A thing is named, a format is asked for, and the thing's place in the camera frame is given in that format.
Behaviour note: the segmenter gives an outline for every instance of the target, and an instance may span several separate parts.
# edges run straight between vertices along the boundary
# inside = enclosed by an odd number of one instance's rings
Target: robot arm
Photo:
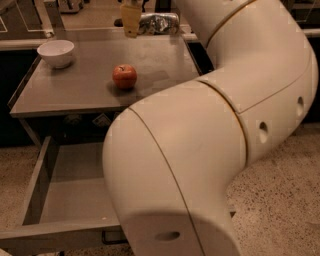
[[[240,255],[226,188],[303,120],[316,59],[278,0],[176,3],[216,70],[118,116],[107,187],[135,255]]]

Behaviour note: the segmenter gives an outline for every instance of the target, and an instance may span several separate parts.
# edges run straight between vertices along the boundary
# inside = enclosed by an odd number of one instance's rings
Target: table
[[[180,35],[129,39],[122,29],[74,30],[66,39],[75,44],[75,60],[65,69],[51,69],[44,61],[11,109],[37,145],[41,139],[28,118],[122,111],[151,94],[191,80],[199,74]],[[135,88],[115,87],[112,70],[128,63],[136,68]]]

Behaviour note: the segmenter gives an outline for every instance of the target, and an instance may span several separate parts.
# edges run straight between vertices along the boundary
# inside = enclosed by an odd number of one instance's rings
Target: terrazzo floor
[[[33,146],[0,149],[0,229],[15,226],[36,162]],[[320,128],[300,127],[230,184],[234,227],[243,256],[320,255]],[[128,245],[65,255],[133,255]]]

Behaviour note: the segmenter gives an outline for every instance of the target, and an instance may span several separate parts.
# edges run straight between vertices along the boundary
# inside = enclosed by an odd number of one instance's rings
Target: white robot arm
[[[135,255],[241,255],[226,188],[303,120],[316,58],[278,0],[176,4],[215,71],[118,116],[104,143],[107,187]]]

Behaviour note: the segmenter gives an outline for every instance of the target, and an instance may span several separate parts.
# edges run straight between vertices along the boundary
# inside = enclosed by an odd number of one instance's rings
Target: gray table
[[[128,39],[122,29],[97,29],[68,31],[66,38],[75,44],[73,64],[54,70],[41,60],[10,112],[39,146],[28,118],[122,111],[199,75],[180,35]],[[129,91],[118,89],[112,81],[113,68],[123,63],[133,65],[138,73]]]

